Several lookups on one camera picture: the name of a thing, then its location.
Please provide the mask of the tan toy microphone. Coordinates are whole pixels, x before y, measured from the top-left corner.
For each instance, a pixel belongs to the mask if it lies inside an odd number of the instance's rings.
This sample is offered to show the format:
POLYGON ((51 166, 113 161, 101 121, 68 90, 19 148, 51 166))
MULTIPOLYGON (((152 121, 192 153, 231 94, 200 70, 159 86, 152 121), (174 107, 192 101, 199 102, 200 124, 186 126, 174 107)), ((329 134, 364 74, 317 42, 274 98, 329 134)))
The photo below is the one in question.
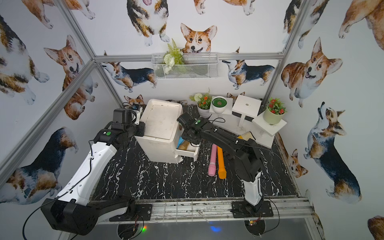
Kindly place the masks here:
POLYGON ((183 141, 179 147, 178 147, 178 150, 182 150, 182 151, 186 151, 188 149, 190 145, 190 142, 189 141, 183 141))

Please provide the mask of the white three-drawer cabinet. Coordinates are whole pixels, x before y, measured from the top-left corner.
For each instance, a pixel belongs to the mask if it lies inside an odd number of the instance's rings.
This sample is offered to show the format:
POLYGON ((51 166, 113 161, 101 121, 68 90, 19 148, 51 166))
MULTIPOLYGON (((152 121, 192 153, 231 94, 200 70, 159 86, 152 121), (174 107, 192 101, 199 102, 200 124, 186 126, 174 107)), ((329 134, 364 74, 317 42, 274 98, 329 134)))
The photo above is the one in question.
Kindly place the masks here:
POLYGON ((184 157, 198 159, 199 147, 197 144, 178 149, 179 139, 184 131, 177 122, 183 113, 183 106, 162 100, 149 100, 141 121, 145 123, 145 133, 136 137, 137 142, 151 162, 178 164, 184 157))

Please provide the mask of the pink toy microphone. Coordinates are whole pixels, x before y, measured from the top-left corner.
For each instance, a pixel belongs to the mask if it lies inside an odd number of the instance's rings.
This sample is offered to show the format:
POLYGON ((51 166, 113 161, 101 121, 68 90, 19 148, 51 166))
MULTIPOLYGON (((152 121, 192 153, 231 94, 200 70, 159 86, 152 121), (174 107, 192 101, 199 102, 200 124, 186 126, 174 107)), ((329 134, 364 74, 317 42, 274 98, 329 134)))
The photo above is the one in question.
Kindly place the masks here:
POLYGON ((208 175, 214 177, 216 175, 217 145, 213 144, 211 149, 210 163, 208 175))

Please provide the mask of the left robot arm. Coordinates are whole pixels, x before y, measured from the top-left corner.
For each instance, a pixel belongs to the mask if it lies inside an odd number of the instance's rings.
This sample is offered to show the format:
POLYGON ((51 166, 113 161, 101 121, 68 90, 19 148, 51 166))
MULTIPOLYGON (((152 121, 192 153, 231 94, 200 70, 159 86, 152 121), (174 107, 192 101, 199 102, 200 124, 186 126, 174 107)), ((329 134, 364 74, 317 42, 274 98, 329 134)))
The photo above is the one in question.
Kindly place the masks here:
POLYGON ((46 199, 41 211, 54 230, 85 236, 100 222, 112 217, 136 219, 132 197, 120 196, 109 201, 92 201, 91 196, 104 168, 117 150, 132 137, 142 137, 145 123, 110 122, 93 139, 89 155, 54 199, 46 199))

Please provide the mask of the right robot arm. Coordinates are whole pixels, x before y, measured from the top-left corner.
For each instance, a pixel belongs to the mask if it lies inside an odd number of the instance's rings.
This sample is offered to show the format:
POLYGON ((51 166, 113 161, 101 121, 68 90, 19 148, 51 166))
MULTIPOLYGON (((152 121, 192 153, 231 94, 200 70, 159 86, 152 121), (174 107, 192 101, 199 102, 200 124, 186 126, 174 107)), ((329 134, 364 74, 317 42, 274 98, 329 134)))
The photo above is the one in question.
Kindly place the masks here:
POLYGON ((243 140, 218 128, 208 119, 194 119, 184 113, 177 122, 184 128, 182 138, 194 145, 202 140, 209 141, 223 149, 234 158, 235 172, 244 182, 245 200, 257 206, 262 200, 261 181, 263 161, 256 151, 257 143, 253 139, 243 140))

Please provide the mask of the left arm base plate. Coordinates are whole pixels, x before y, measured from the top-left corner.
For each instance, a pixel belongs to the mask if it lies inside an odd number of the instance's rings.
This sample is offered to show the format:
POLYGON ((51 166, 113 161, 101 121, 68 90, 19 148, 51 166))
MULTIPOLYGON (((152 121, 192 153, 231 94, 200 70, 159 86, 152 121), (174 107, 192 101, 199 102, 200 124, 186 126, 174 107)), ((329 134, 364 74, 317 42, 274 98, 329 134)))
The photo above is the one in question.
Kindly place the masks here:
POLYGON ((136 204, 134 207, 128 207, 127 211, 118 216, 109 218, 110 222, 126 222, 135 221, 137 217, 142 217, 144 221, 151 219, 153 210, 152 204, 136 204))

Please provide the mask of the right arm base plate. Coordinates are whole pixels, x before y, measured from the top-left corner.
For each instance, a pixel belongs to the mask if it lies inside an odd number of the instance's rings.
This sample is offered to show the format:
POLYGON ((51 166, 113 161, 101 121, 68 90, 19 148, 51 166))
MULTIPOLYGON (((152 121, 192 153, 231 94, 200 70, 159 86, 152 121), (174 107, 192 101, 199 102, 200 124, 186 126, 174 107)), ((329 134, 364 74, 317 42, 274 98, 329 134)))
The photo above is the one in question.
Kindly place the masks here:
POLYGON ((231 206, 230 212, 235 219, 274 216, 271 202, 269 201, 260 201, 256 206, 251 205, 247 201, 232 202, 231 206))

